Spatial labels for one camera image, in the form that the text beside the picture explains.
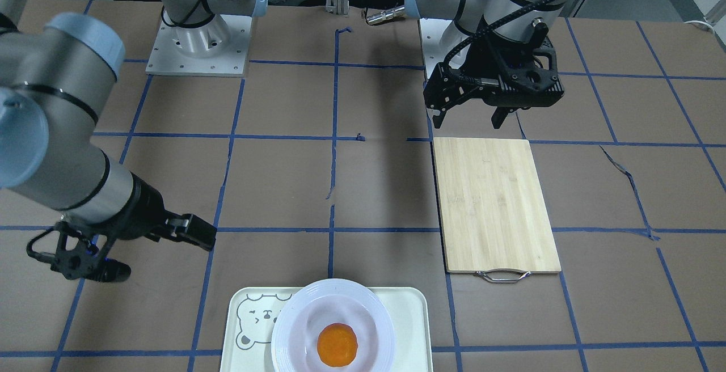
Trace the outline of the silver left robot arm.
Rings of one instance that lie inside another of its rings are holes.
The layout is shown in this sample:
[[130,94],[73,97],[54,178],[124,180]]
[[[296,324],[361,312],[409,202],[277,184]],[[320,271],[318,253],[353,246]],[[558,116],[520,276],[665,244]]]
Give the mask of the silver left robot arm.
[[565,89],[548,33],[567,0],[404,0],[410,18],[449,21],[426,62],[426,108],[440,128],[469,100],[495,108],[500,128],[517,110],[555,105]]

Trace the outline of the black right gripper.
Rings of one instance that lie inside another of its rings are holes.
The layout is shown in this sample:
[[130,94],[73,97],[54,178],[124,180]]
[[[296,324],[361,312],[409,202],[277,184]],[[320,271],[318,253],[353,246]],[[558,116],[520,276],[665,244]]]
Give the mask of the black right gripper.
[[124,282],[130,266],[107,256],[117,240],[168,239],[213,249],[216,227],[194,214],[166,210],[159,191],[133,178],[130,200],[114,217],[91,225],[60,220],[27,243],[28,256],[71,281]]

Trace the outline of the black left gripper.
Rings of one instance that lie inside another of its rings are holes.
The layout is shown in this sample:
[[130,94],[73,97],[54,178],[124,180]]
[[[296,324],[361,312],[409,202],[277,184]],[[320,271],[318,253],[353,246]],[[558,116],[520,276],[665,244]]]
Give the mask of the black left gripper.
[[556,52],[547,23],[537,23],[527,42],[513,42],[491,32],[468,46],[464,63],[434,67],[424,89],[432,123],[441,129],[448,110],[470,99],[496,107],[492,126],[500,129],[510,110],[550,107],[564,95]]

